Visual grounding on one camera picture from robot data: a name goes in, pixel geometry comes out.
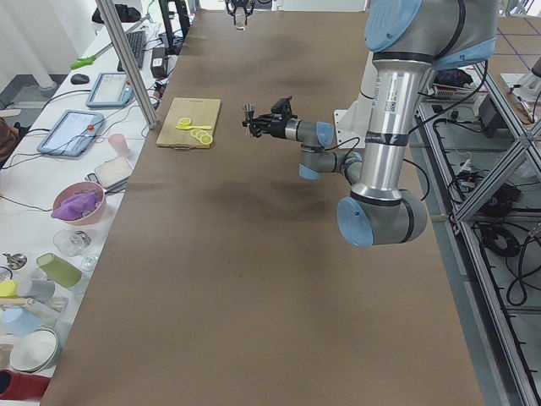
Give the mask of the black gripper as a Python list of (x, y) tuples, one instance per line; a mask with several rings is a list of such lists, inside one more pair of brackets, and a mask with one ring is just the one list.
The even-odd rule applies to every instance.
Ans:
[(269, 113), (257, 117), (246, 116), (242, 121), (242, 126), (247, 127), (246, 135), (249, 138), (258, 139), (263, 134), (269, 134), (275, 138), (286, 139), (287, 123), (287, 118), (284, 118), (281, 115)]
[(248, 18), (253, 14), (254, 2), (250, 0), (227, 0), (225, 3), (227, 13), (234, 17), (236, 8), (243, 8), (245, 17)]

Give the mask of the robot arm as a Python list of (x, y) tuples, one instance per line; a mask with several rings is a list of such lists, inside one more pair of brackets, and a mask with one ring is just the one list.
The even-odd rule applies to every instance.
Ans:
[(340, 173), (351, 186), (337, 207), (342, 237), (354, 246), (402, 244), (425, 229), (422, 201), (398, 185), (425, 72), (468, 66), (493, 54), (495, 1), (377, 1), (364, 39), (376, 69), (363, 153), (331, 150), (333, 126), (309, 122), (282, 98), (264, 115), (243, 108), (253, 137), (269, 134), (301, 145), (299, 174), (317, 179)]

